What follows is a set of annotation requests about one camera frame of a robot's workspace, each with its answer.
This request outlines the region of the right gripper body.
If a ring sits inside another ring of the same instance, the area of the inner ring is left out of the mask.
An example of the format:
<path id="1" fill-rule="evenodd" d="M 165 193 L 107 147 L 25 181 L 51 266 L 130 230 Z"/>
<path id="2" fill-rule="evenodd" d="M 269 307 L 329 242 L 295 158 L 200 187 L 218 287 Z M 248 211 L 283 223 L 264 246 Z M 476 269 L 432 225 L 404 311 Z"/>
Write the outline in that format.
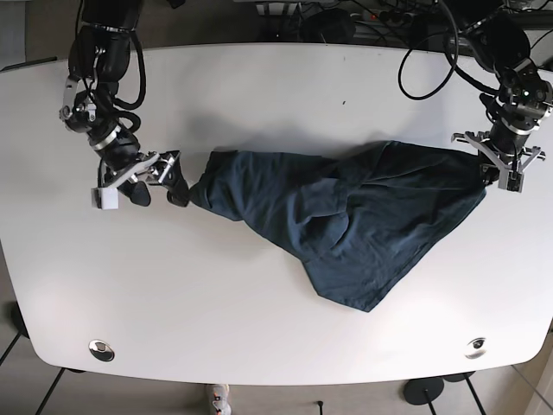
<path id="1" fill-rule="evenodd" d="M 166 189 L 174 159 L 170 151 L 142 153 L 136 137 L 126 129 L 89 132 L 89 144 L 100 157 L 95 188 L 116 188 L 123 195 L 125 182 L 144 182 Z"/>

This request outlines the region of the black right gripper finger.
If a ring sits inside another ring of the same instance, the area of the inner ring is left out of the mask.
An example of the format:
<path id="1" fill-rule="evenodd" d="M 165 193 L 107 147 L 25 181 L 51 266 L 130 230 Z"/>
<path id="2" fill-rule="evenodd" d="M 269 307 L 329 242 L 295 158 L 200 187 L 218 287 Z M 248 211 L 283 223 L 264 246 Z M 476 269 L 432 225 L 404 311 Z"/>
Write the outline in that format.
<path id="1" fill-rule="evenodd" d="M 123 195 L 131 203 L 138 206 L 149 206 L 151 203 L 151 196 L 144 182 L 125 182 L 123 184 Z"/>

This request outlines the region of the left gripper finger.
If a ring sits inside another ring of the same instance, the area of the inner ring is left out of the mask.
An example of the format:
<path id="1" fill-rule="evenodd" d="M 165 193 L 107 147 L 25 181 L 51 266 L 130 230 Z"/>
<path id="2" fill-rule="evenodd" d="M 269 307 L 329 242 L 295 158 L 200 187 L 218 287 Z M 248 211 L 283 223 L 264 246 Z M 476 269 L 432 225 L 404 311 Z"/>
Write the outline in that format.
<path id="1" fill-rule="evenodd" d="M 480 163 L 480 177 L 485 186 L 490 186 L 498 180 L 498 168 L 490 163 Z"/>

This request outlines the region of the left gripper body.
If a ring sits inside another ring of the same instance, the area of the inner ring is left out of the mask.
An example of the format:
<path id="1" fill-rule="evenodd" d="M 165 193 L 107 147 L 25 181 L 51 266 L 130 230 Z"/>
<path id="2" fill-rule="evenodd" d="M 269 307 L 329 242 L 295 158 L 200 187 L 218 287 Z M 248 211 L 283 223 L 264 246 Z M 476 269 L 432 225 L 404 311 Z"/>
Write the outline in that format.
<path id="1" fill-rule="evenodd" d="M 524 118 L 509 123 L 507 119 L 496 117 L 490 131 L 454 133 L 451 142 L 469 144 L 478 151 L 480 163 L 490 163 L 498 168 L 510 169 L 525 175 L 526 170 L 536 161 L 545 160 L 545 152 L 539 146 L 527 147 L 526 142 L 539 123 Z"/>

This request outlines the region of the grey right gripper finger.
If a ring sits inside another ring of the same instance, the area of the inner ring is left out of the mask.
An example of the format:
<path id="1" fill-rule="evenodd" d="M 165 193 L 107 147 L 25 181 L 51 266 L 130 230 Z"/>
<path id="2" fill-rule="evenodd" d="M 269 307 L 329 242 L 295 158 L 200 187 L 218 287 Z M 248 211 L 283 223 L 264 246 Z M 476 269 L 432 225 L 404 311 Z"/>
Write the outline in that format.
<path id="1" fill-rule="evenodd" d="M 181 171 L 181 153 L 178 150 L 173 150 L 170 154 L 174 161 L 166 177 L 167 200 L 174 206 L 186 207 L 190 202 L 190 192 L 188 183 Z"/>

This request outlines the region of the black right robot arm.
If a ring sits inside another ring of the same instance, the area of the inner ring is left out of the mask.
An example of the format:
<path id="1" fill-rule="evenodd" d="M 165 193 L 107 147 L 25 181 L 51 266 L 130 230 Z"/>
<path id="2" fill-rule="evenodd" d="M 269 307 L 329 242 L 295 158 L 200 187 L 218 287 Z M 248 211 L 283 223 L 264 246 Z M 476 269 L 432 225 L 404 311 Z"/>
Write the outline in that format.
<path id="1" fill-rule="evenodd" d="M 147 207 L 149 187 L 165 188 L 170 204 L 184 208 L 189 187 L 181 173 L 180 151 L 142 152 L 136 133 L 142 120 L 147 78 L 137 24 L 140 1 L 82 1 L 68 57 L 60 120 L 84 133 L 99 157 L 92 204 L 118 208 L 118 197 Z"/>

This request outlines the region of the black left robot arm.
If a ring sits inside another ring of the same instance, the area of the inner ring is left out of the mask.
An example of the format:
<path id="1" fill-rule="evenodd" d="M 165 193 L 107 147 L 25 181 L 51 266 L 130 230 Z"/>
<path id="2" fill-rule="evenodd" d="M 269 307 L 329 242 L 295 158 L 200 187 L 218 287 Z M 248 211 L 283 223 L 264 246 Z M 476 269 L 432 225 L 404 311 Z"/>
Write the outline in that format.
<path id="1" fill-rule="evenodd" d="M 180 173 L 173 174 L 168 201 L 179 207 L 193 202 L 211 211 L 227 211 L 263 196 L 276 200 L 306 195 L 310 201 L 340 206 L 406 209 L 474 207 L 493 183 L 520 191 L 524 169 L 540 157 L 539 148 L 526 149 L 525 143 L 550 113 L 551 84 L 540 78 L 526 34 L 499 10 L 498 2 L 445 1 L 442 8 L 450 24 L 442 40 L 451 73 L 459 72 L 459 41 L 465 39 L 479 64 L 499 80 L 495 89 L 480 86 L 492 129 L 461 135 L 477 149 L 476 155 L 381 142 L 357 156 L 325 161 L 320 170 L 286 179 L 272 167 L 270 154 L 215 152 L 193 187 Z"/>

